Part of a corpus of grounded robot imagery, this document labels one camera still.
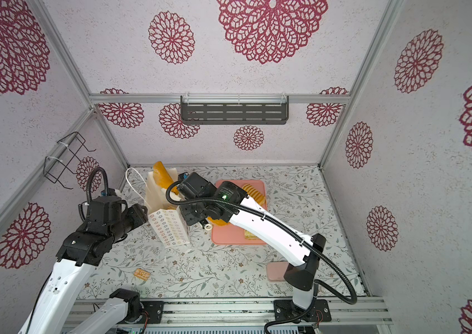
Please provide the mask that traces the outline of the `black mounting plate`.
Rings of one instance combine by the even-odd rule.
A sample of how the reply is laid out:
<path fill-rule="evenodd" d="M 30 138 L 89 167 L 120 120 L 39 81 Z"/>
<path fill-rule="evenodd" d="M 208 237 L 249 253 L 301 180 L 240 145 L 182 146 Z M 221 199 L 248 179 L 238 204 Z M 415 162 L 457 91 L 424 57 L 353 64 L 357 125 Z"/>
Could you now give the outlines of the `black mounting plate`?
<path fill-rule="evenodd" d="M 288 299 L 276 299 L 273 302 L 275 321 L 281 321 L 284 324 L 295 322 L 330 322 L 332 320 L 329 304 L 324 299 L 317 299 L 312 308 L 303 316 L 305 309 L 295 306 Z"/>
<path fill-rule="evenodd" d="M 163 301 L 141 301 L 140 316 L 135 324 L 160 324 L 164 305 Z"/>

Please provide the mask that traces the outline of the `small cracker biscuit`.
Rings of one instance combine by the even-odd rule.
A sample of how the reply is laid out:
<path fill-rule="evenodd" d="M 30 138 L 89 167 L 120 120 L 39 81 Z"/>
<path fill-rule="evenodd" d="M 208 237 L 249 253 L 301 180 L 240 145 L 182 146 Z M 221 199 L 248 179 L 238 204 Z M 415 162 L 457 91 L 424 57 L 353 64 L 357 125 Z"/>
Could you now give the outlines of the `small cracker biscuit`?
<path fill-rule="evenodd" d="M 134 277 L 136 277 L 138 279 L 141 279 L 143 281 L 147 281 L 151 277 L 151 274 L 148 271 L 143 270 L 141 268 L 137 268 L 133 272 L 133 275 L 134 275 Z"/>

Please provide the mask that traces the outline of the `white paper bag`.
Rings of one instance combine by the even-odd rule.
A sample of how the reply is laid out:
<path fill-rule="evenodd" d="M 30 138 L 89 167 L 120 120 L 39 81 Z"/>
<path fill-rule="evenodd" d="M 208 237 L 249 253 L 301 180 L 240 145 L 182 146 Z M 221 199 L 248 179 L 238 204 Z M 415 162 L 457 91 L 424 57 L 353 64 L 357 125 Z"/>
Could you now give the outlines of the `white paper bag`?
<path fill-rule="evenodd" d="M 155 182 L 153 172 L 142 175 L 137 169 L 129 168 L 125 179 L 124 191 L 147 208 L 148 222 L 162 244 L 167 249 L 190 244 L 189 228 L 180 210 L 167 201 L 166 188 Z"/>

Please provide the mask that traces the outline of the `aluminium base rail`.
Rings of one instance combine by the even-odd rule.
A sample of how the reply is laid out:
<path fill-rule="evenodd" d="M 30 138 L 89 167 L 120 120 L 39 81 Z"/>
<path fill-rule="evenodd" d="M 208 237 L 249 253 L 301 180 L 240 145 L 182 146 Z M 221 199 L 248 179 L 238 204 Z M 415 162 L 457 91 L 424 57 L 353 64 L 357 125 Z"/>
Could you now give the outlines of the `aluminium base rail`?
<path fill-rule="evenodd" d="M 273 302 L 284 298 L 219 298 L 219 299 L 142 299 L 163 301 L 164 312 L 155 327 L 207 327 L 207 326 L 264 326 L 275 320 Z M 389 310 L 380 297 L 361 297 L 357 304 L 349 305 L 337 298 L 320 297 L 329 304 L 330 322 L 296 323 L 297 326 L 319 325 L 392 325 Z"/>

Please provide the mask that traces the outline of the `dark grey wall shelf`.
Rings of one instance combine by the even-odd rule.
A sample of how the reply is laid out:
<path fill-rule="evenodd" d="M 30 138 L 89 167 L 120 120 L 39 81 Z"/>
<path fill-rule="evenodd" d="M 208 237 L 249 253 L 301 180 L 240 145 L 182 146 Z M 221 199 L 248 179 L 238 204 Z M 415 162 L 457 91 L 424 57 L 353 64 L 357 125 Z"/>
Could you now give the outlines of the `dark grey wall shelf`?
<path fill-rule="evenodd" d="M 180 98 L 180 118 L 186 125 L 284 125 L 290 110 L 289 97 L 273 99 Z"/>

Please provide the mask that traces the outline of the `cream sandwich bread slice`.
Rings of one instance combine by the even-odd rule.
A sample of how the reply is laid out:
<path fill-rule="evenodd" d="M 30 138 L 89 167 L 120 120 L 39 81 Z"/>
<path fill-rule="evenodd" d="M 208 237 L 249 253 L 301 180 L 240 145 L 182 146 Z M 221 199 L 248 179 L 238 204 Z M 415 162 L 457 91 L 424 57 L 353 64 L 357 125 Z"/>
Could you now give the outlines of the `cream sandwich bread slice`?
<path fill-rule="evenodd" d="M 257 240 L 257 239 L 258 239 L 257 236 L 255 236 L 254 234 L 252 234 L 252 233 L 250 233 L 250 232 L 248 232 L 248 231 L 244 231 L 244 238 L 245 238 L 246 240 Z"/>

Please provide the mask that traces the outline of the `orange oval bread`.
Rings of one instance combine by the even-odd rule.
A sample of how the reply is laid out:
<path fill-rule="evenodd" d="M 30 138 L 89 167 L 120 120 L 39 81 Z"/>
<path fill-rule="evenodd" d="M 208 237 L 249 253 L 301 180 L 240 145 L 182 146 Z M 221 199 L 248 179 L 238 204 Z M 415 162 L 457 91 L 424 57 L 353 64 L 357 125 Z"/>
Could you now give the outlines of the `orange oval bread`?
<path fill-rule="evenodd" d="M 217 226 L 225 226 L 225 225 L 228 225 L 228 223 L 222 219 L 213 219 L 211 217 L 208 217 L 208 221 L 212 224 L 212 225 L 217 225 Z"/>

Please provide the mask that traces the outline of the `pink rectangular box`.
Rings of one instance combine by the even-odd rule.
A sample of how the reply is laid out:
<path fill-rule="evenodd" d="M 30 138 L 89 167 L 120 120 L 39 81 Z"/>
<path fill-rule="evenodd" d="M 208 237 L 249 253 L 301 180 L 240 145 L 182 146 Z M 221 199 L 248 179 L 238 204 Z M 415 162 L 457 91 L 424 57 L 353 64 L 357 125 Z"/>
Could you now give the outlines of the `pink rectangular box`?
<path fill-rule="evenodd" d="M 278 283 L 285 281 L 284 274 L 287 270 L 288 262 L 271 262 L 266 266 L 266 274 L 269 282 Z"/>

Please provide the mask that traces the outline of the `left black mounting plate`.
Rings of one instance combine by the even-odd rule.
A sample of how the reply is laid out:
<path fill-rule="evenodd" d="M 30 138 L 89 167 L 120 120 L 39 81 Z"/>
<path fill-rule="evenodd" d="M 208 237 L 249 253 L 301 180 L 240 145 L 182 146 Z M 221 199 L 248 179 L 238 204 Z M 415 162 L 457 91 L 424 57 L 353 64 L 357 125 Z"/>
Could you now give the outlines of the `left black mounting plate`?
<path fill-rule="evenodd" d="M 160 324 L 164 305 L 163 301 L 141 301 L 140 316 L 135 324 Z"/>

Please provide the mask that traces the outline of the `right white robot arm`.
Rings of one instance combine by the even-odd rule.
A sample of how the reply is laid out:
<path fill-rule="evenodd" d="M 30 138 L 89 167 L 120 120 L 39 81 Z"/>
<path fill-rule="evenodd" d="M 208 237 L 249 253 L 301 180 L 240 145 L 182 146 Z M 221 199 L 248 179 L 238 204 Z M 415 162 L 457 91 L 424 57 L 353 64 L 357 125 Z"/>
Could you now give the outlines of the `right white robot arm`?
<path fill-rule="evenodd" d="M 288 262 L 284 280 L 293 288 L 295 314 L 264 325 L 265 333 L 273 326 L 297 323 L 314 310 L 319 288 L 324 288 L 348 305 L 358 301 L 357 292 L 345 273 L 323 253 L 326 239 L 317 233 L 304 234 L 264 209 L 243 188 L 230 181 L 213 185 L 198 173 L 183 173 L 166 189 L 167 201 L 183 210 L 187 225 L 204 224 L 207 218 L 222 220 L 257 236 L 280 253 Z M 324 262 L 343 281 L 348 296 L 317 279 L 319 264 Z"/>

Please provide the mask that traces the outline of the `long baguette loaf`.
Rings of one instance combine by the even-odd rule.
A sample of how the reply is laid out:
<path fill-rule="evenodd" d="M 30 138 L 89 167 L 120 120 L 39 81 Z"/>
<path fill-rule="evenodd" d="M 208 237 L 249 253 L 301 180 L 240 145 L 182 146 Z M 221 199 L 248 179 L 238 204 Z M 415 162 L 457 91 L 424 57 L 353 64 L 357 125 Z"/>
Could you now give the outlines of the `long baguette loaf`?
<path fill-rule="evenodd" d="M 169 174 L 169 171 L 167 171 L 161 161 L 158 161 L 153 165 L 153 179 L 155 184 L 163 193 L 165 193 L 167 189 L 174 183 L 174 180 Z"/>

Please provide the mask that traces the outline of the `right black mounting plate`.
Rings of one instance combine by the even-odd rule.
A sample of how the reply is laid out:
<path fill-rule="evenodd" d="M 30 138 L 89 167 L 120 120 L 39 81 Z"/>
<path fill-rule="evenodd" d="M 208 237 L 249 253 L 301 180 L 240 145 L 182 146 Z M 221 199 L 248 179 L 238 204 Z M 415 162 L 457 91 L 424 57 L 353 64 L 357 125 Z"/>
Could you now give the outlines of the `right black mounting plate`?
<path fill-rule="evenodd" d="M 295 322 L 330 322 L 332 320 L 329 304 L 324 299 L 317 299 L 312 308 L 303 316 L 305 309 L 295 306 L 288 299 L 276 299 L 273 302 L 275 321 L 281 321 L 284 324 Z"/>

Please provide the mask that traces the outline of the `pink tray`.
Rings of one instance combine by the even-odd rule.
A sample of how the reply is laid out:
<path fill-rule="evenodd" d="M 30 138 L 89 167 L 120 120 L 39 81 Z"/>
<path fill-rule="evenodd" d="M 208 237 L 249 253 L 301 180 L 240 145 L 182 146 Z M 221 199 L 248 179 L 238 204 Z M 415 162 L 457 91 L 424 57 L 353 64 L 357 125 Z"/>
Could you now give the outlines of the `pink tray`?
<path fill-rule="evenodd" d="M 243 188 L 244 185 L 250 184 L 258 189 L 259 192 L 265 195 L 266 197 L 266 187 L 263 181 L 260 180 L 230 180 L 230 182 L 236 184 Z M 266 203 L 262 206 L 265 210 L 267 209 L 267 199 Z M 266 245 L 261 239 L 257 240 L 246 240 L 244 238 L 244 229 L 239 228 L 235 225 L 225 225 L 225 226 L 213 226 L 211 240 L 216 245 Z"/>

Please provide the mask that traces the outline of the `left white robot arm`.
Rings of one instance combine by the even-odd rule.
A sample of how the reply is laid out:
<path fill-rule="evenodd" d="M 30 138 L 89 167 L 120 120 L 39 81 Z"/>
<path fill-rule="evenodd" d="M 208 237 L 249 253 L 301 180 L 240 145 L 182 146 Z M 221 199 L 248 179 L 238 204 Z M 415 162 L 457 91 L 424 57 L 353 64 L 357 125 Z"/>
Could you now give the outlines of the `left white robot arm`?
<path fill-rule="evenodd" d="M 60 333 L 91 274 L 113 245 L 148 222 L 148 209 L 118 196 L 79 205 L 82 224 L 64 241 L 20 333 Z"/>

